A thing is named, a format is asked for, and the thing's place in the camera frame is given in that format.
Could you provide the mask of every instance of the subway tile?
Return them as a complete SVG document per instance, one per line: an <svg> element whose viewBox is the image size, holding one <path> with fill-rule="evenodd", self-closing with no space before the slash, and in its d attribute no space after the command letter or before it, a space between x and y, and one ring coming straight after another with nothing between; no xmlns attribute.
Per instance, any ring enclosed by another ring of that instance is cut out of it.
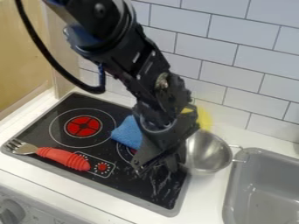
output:
<svg viewBox="0 0 299 224"><path fill-rule="evenodd" d="M98 67L88 59L79 57L79 67L98 73Z"/></svg>
<svg viewBox="0 0 299 224"><path fill-rule="evenodd" d="M275 50L299 54L299 29L282 27L278 36Z"/></svg>
<svg viewBox="0 0 299 224"><path fill-rule="evenodd" d="M150 27L143 27L144 33L152 39L161 51L174 52L176 33L173 31L162 31Z"/></svg>
<svg viewBox="0 0 299 224"><path fill-rule="evenodd" d="M146 2L150 4L164 4L174 7L179 7L181 0L140 0L141 2Z"/></svg>
<svg viewBox="0 0 299 224"><path fill-rule="evenodd" d="M249 0L182 0L182 8L244 18Z"/></svg>
<svg viewBox="0 0 299 224"><path fill-rule="evenodd" d="M232 17L212 16L209 38L272 49L279 26Z"/></svg>
<svg viewBox="0 0 299 224"><path fill-rule="evenodd" d="M263 73L257 73L232 66L223 66L203 62L200 79L231 88L240 88L251 92L259 90Z"/></svg>
<svg viewBox="0 0 299 224"><path fill-rule="evenodd" d="M152 5L150 26L174 32L206 36L210 15L206 13L180 10Z"/></svg>
<svg viewBox="0 0 299 224"><path fill-rule="evenodd" d="M89 86L99 86L99 75L84 69L80 69L80 80Z"/></svg>
<svg viewBox="0 0 299 224"><path fill-rule="evenodd" d="M288 112L284 118L285 121L299 123L299 104L291 102Z"/></svg>
<svg viewBox="0 0 299 224"><path fill-rule="evenodd" d="M299 102L299 80L267 74L261 85L261 94Z"/></svg>
<svg viewBox="0 0 299 224"><path fill-rule="evenodd" d="M150 20L150 4L149 3L140 3L137 1L131 1L133 4L136 15L137 22L141 25L149 25Z"/></svg>
<svg viewBox="0 0 299 224"><path fill-rule="evenodd" d="M299 80L299 56L295 55L241 45L234 65Z"/></svg>
<svg viewBox="0 0 299 224"><path fill-rule="evenodd" d="M176 49L185 56L232 65L237 45L179 33Z"/></svg>
<svg viewBox="0 0 299 224"><path fill-rule="evenodd" d="M99 75L94 72L80 69L80 79L91 86L99 85ZM106 76L106 90L119 95L134 97L119 80L116 80L111 76Z"/></svg>
<svg viewBox="0 0 299 224"><path fill-rule="evenodd" d="M198 78L201 60L186 58L167 52L164 52L163 55L170 63L170 70L174 74L183 75L193 79Z"/></svg>
<svg viewBox="0 0 299 224"><path fill-rule="evenodd" d="M252 115L248 130L299 143L299 125L279 121L262 115Z"/></svg>
<svg viewBox="0 0 299 224"><path fill-rule="evenodd" d="M116 80L111 76L106 77L106 90L119 95L125 95L134 98L134 96L127 90L121 81Z"/></svg>
<svg viewBox="0 0 299 224"><path fill-rule="evenodd" d="M247 18L299 27L299 1L252 0Z"/></svg>
<svg viewBox="0 0 299 224"><path fill-rule="evenodd" d="M289 103L260 94L228 88L224 104L260 115L282 118Z"/></svg>
<svg viewBox="0 0 299 224"><path fill-rule="evenodd" d="M200 80L192 80L185 77L182 78L184 79L186 87L192 91L192 97L209 102L222 102L226 91L225 87Z"/></svg>
<svg viewBox="0 0 299 224"><path fill-rule="evenodd" d="M248 112L201 100L195 100L195 104L212 117L212 125L223 123L241 129L246 128L250 115Z"/></svg>

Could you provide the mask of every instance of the stainless steel bowl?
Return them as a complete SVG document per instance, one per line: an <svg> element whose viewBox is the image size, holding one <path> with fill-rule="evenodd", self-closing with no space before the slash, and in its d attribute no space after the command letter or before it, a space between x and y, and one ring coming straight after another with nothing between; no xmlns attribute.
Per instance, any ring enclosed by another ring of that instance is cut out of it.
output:
<svg viewBox="0 0 299 224"><path fill-rule="evenodd" d="M187 154L184 166L192 175L217 172L233 160L228 144L212 133L199 130L187 139Z"/></svg>

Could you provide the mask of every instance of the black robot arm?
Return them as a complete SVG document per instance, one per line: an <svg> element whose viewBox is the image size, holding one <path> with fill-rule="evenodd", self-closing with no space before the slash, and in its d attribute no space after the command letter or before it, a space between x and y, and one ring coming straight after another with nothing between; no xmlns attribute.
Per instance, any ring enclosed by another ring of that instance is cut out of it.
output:
<svg viewBox="0 0 299 224"><path fill-rule="evenodd" d="M197 110L189 104L191 92L184 81L170 72L159 48L136 22L130 1L44 2L66 21L64 33L72 49L102 65L136 97L133 114L143 133L143 144L132 166L143 173L156 163L166 163L174 172L177 163L184 162L185 139L198 129ZM181 114L186 107L191 112Z"/></svg>

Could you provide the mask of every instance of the stainless steel sink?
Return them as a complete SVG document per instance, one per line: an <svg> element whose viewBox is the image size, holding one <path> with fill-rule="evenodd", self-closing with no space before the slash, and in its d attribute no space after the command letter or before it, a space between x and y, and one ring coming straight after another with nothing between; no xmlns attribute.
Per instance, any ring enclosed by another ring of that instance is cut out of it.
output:
<svg viewBox="0 0 299 224"><path fill-rule="evenodd" d="M299 224L299 160L262 149L236 156L223 206L225 224Z"/></svg>

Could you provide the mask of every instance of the stove knob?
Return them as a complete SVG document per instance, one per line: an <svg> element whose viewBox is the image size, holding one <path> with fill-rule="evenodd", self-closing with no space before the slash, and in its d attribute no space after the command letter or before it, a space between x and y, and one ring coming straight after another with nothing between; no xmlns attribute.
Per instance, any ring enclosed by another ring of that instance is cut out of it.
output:
<svg viewBox="0 0 299 224"><path fill-rule="evenodd" d="M107 165L107 164L104 164L104 163L100 163L100 164L98 164L98 170L99 170L100 172L105 172L107 168L108 168L108 165Z"/></svg>
<svg viewBox="0 0 299 224"><path fill-rule="evenodd" d="M6 199L0 204L0 224L18 224L24 217L25 211L17 202Z"/></svg>

